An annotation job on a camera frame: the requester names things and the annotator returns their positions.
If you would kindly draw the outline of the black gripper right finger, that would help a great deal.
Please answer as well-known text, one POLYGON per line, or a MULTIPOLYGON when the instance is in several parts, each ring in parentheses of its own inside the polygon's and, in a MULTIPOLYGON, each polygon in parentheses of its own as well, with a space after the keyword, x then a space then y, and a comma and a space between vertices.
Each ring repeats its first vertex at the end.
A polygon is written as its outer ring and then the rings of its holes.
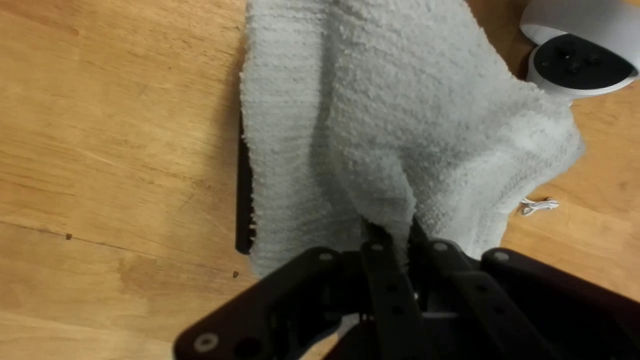
POLYGON ((460 360, 563 360, 501 282, 455 243, 410 228, 410 280, 424 327, 460 360))

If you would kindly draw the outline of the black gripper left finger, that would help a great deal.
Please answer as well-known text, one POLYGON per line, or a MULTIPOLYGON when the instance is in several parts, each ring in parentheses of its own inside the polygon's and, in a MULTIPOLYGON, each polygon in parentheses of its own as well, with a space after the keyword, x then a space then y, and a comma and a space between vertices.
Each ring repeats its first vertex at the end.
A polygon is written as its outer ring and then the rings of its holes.
POLYGON ((422 314, 386 231, 368 224, 360 249, 383 360, 427 360, 422 314))

